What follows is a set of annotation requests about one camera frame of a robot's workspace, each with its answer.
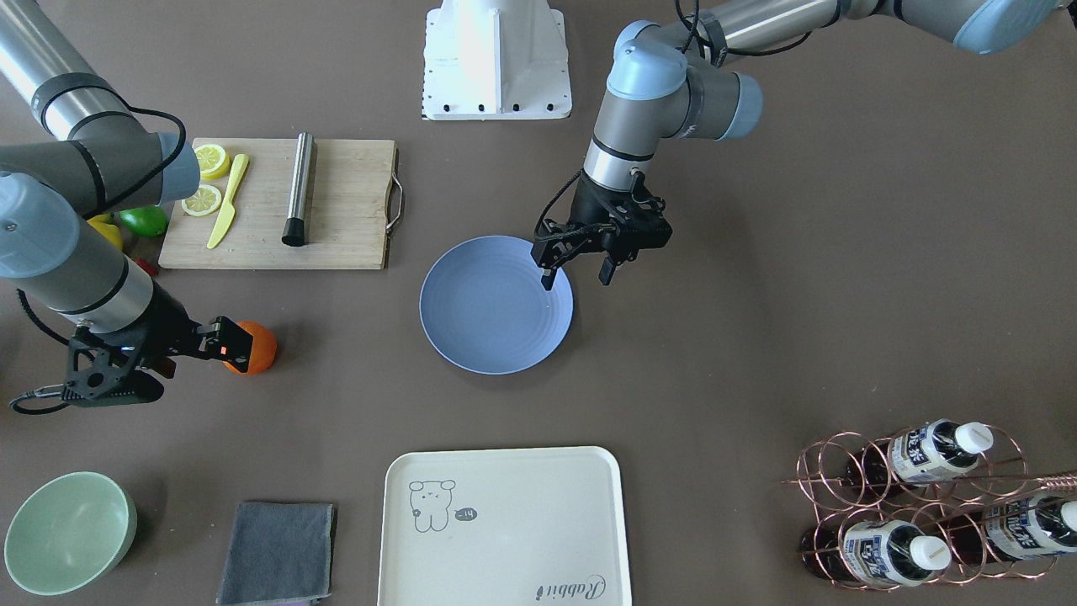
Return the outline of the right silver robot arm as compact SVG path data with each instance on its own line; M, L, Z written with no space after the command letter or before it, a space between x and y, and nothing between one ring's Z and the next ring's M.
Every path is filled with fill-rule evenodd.
M151 133L150 109L128 104L34 1L1 4L3 75L51 135L3 147L3 278L68 319L66 371L57 385L16 396L56 409L157 401L174 360L223 360L247 372L253 337L230 318L192 321L185 308L90 226L112 210L178 202L199 188L184 123Z

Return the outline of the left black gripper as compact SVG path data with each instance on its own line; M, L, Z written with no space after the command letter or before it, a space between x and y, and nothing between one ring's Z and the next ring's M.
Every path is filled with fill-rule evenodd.
M531 256L542 269L541 285L553 291L557 269L582 253L605 252L597 279L609 286L617 266L635 260L639 250L662 248L672 227L663 217L666 201L645 187L645 173L629 175L626 192L607 189L592 178L576 173L546 205L533 234ZM578 183L565 224L547 212L571 184Z

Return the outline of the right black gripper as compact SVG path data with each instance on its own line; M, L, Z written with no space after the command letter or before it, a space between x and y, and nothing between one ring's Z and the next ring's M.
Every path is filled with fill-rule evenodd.
M210 340L210 346L204 342ZM66 354L64 401L78 407L157 401L164 386L149 372L173 379L172 356L219 360L240 375L249 369L253 336L230 318L200 325L164 288L132 325L118 332L93 333L76 327Z

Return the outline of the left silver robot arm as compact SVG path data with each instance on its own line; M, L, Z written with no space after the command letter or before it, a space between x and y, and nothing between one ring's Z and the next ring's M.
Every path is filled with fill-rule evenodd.
M532 257L541 285L583 253L604 253L601 283L644 249L665 246L671 226L665 200L644 180L662 139L727 141L754 130L764 99L758 81L725 72L741 57L800 45L811 32L843 19L875 15L911 24L959 50L987 55L1029 37L1064 1L730 1L680 10L674 24L639 20L616 39L605 96L570 215L542 214Z

